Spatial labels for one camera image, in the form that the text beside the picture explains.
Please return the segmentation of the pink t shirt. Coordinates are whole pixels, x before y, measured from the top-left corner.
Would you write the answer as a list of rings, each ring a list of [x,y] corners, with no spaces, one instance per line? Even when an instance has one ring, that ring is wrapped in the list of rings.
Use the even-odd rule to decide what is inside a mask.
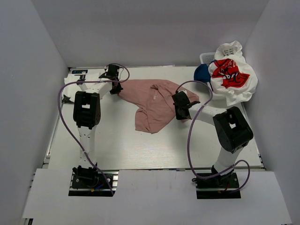
[[[135,113],[135,129],[155,134],[175,117],[172,95],[178,84],[161,79],[135,79],[122,83],[118,94],[123,100],[138,107]]]

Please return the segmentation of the blue t shirt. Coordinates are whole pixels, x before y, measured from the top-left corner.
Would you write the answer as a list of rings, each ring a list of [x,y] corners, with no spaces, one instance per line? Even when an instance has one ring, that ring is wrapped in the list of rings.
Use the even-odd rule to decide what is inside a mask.
[[[213,91],[212,85],[210,83],[210,79],[211,76],[209,74],[209,67],[207,64],[201,64],[195,69],[194,80],[206,83]]]

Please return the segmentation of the white red print t shirt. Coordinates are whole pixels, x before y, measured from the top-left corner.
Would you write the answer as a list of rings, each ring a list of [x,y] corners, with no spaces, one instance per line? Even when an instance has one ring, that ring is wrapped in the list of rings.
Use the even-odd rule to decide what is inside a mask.
[[[213,93],[223,96],[227,106],[249,101],[256,91],[256,73],[245,60],[235,55],[213,61],[208,71]]]

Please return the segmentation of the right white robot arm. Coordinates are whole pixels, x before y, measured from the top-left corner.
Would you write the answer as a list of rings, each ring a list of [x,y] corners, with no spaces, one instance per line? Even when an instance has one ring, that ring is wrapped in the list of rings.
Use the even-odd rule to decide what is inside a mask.
[[[190,156],[190,139],[196,120],[211,124],[217,133],[221,149],[218,158],[211,168],[212,175],[207,177],[196,177],[207,180],[211,179],[217,187],[224,186],[228,181],[228,175],[234,171],[239,163],[239,154],[254,137],[253,131],[241,110],[233,106],[221,109],[201,104],[200,101],[191,102],[184,91],[177,91],[172,95],[177,120],[191,120],[187,138],[187,158],[190,169],[195,173]]]

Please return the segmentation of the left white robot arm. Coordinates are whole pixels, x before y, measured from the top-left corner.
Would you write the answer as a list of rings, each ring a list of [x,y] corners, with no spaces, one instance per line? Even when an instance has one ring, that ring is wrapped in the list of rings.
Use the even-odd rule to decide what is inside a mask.
[[[79,133],[80,165],[83,163],[97,165],[95,134],[101,119],[100,100],[107,93],[115,95],[123,90],[120,83],[121,69],[124,67],[119,64],[109,64],[91,87],[87,86],[85,75],[80,75],[78,80],[80,90],[75,93],[73,110],[73,120]]]

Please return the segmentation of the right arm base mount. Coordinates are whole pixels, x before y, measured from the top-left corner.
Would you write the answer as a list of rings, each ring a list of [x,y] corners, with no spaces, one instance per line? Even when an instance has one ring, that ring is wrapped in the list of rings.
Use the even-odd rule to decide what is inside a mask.
[[[192,182],[196,184],[197,199],[240,199],[240,187],[237,174],[234,170],[218,175],[210,179],[194,177]]]

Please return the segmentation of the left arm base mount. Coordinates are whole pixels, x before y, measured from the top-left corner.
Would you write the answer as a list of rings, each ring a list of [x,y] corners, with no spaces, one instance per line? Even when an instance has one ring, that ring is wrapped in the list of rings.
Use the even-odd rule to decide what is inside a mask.
[[[72,169],[69,196],[112,197],[118,183],[117,172],[102,174],[97,169],[81,166]]]

